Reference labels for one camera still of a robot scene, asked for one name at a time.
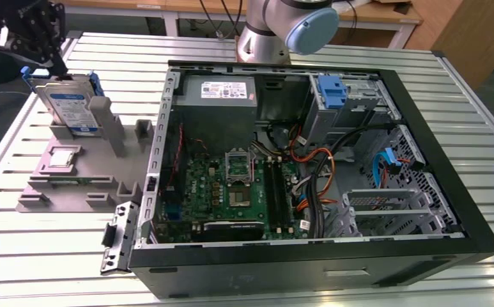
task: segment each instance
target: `floor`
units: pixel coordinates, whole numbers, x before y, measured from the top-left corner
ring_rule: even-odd
[[[217,37],[209,22],[201,23],[182,20],[179,23],[182,36]],[[223,22],[221,31],[226,35],[233,30],[230,22]],[[162,19],[145,19],[141,17],[107,17],[89,15],[67,16],[67,30],[83,30],[90,32],[109,32],[125,34],[165,35]],[[6,84],[0,84],[0,91],[19,91],[28,93],[28,87],[20,78]],[[494,73],[478,89],[477,94],[494,115]],[[0,94],[0,139],[6,133],[14,118],[22,108],[26,96],[20,93]]]

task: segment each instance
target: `power supply label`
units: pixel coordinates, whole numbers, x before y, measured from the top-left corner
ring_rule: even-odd
[[[202,98],[247,99],[247,83],[203,82]]]
[[[51,104],[68,129],[78,136],[93,136],[98,124],[87,109],[87,100],[78,94],[50,94]]]

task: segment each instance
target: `table leg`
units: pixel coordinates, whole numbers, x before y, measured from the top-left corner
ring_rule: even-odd
[[[177,12],[163,11],[165,30],[167,36],[179,35],[179,14]]]
[[[401,29],[398,29],[397,33],[394,34],[391,43],[389,44],[389,48],[403,49],[403,46],[406,45],[407,39],[410,38],[414,29],[414,24],[403,24],[401,26]]]

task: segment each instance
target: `metal bracket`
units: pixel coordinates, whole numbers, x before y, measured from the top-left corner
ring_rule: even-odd
[[[135,245],[139,205],[133,201],[117,206],[113,222],[107,224],[102,245],[106,246],[101,275],[131,273],[129,258]]]

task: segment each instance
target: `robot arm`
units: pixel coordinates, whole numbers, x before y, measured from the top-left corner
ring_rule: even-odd
[[[286,63],[289,50],[318,51],[334,37],[338,14],[333,0],[251,0],[238,55],[249,63]],[[63,77],[60,57],[66,40],[63,4],[47,0],[0,0],[0,51]]]
[[[0,51],[39,64],[58,77],[67,73],[60,57],[66,41],[63,4],[47,0],[0,0]]]
[[[338,14],[331,0],[250,0],[238,55],[249,63],[286,63],[289,49],[305,55],[333,39]]]

